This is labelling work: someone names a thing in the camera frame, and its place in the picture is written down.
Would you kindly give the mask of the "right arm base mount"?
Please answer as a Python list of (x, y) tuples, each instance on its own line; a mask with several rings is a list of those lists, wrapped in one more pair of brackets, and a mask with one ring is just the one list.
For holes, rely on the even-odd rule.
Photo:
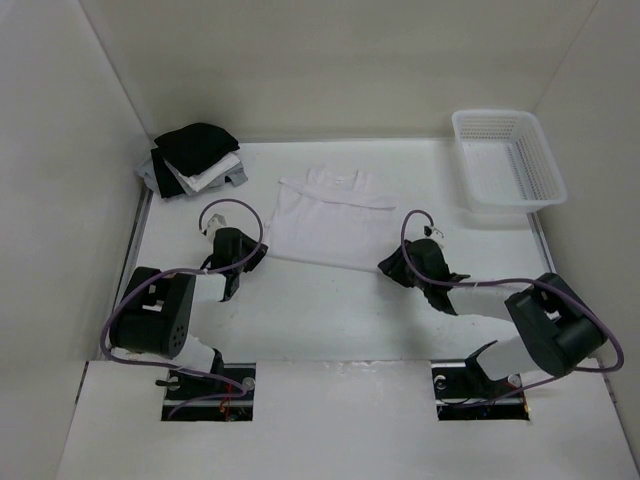
[(529, 420), (522, 392), (504, 397), (523, 386), (519, 374), (489, 379), (464, 361), (435, 362), (431, 375), (440, 421)]

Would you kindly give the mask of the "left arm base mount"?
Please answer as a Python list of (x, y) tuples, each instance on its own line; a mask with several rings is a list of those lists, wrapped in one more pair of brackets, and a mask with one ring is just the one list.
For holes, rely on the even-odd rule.
[(253, 420), (255, 363), (225, 364), (222, 376), (240, 383), (247, 392), (226, 382), (170, 370), (155, 385), (163, 389), (161, 420), (165, 422), (250, 422)]

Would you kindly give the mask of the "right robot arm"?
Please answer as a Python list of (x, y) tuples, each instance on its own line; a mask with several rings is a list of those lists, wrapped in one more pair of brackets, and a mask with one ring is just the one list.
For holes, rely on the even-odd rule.
[(516, 283), (477, 281), (451, 271), (440, 245), (431, 239), (403, 241), (378, 269), (405, 288), (419, 289), (442, 313), (479, 315), (515, 326), (514, 338), (491, 341), (464, 360), (460, 383), (475, 398), (504, 395), (515, 388), (511, 377), (530, 371), (564, 377), (608, 340), (604, 328), (556, 274), (527, 280), (524, 289)]

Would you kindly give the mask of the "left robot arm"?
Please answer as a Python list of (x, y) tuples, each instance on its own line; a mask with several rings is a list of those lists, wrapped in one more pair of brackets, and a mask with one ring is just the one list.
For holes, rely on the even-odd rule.
[(101, 334), (101, 350), (111, 361), (168, 368), (190, 376), (190, 386), (206, 399), (221, 393), (221, 353), (190, 333), (197, 289), (208, 302), (227, 302), (240, 287), (240, 277), (264, 259), (268, 246), (241, 230), (223, 227), (213, 234), (213, 250), (199, 270), (161, 271), (138, 267)]

